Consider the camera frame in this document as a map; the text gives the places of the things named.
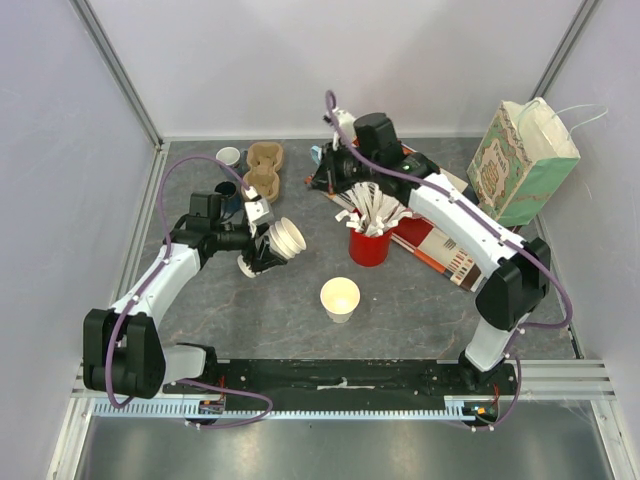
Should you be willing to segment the single white paper cup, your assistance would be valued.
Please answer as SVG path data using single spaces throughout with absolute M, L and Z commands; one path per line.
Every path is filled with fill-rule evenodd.
M 334 277 L 321 288 L 320 301 L 334 323 L 347 322 L 361 299 L 357 284 L 346 277 Z

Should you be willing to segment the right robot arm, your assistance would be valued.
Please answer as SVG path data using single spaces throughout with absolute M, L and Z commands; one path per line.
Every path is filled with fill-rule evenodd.
M 433 223 L 471 256 L 486 281 L 475 299 L 481 320 L 462 354 L 458 381 L 483 392 L 494 381 L 516 328 L 549 290 L 550 249 L 499 225 L 466 198 L 424 154 L 404 149 L 391 119 L 376 112 L 354 118 L 341 109 L 323 117 L 334 129 L 310 185 L 341 194 L 358 183 L 377 185 Z

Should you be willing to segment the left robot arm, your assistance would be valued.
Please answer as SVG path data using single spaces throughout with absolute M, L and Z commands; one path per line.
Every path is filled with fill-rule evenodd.
M 263 199 L 245 203 L 240 223 L 226 222 L 218 193 L 194 193 L 158 256 L 137 283 L 107 309 L 83 322 L 83 380 L 110 397 L 153 398 L 164 385 L 185 380 L 198 393 L 219 382 L 214 348 L 194 343 L 162 345 L 158 328 L 184 286 L 218 252 L 237 253 L 241 272 L 254 278 L 306 248 L 294 223 L 270 220 Z

